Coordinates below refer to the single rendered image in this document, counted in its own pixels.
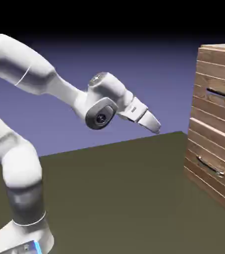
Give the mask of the wooden cabinet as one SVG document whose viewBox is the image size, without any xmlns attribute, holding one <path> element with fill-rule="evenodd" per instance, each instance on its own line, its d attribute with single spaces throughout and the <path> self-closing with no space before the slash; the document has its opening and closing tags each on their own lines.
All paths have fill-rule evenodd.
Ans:
<svg viewBox="0 0 225 254">
<path fill-rule="evenodd" d="M 225 209 L 225 44 L 198 49 L 184 170 Z"/>
</svg>

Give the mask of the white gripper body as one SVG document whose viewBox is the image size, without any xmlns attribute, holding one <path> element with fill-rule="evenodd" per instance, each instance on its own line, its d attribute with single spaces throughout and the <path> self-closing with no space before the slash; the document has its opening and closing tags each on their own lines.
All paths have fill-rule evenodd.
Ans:
<svg viewBox="0 0 225 254">
<path fill-rule="evenodd" d="M 156 119 L 156 117 L 147 110 L 141 119 L 138 121 L 138 124 L 145 127 L 149 131 L 155 134 L 160 133 L 161 123 Z"/>
</svg>

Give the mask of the wooden drawer front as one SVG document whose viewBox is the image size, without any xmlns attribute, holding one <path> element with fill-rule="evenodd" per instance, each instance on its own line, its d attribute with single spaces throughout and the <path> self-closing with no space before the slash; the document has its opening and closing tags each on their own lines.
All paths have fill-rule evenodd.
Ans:
<svg viewBox="0 0 225 254">
<path fill-rule="evenodd" d="M 225 172 L 225 130 L 191 118 L 184 159 L 188 177 L 225 208 L 225 176 L 218 177 L 197 160 L 197 155 Z"/>
<path fill-rule="evenodd" d="M 225 97 L 207 88 L 225 93 L 225 45 L 203 45 L 198 50 L 191 118 L 218 130 L 225 130 Z"/>
</svg>

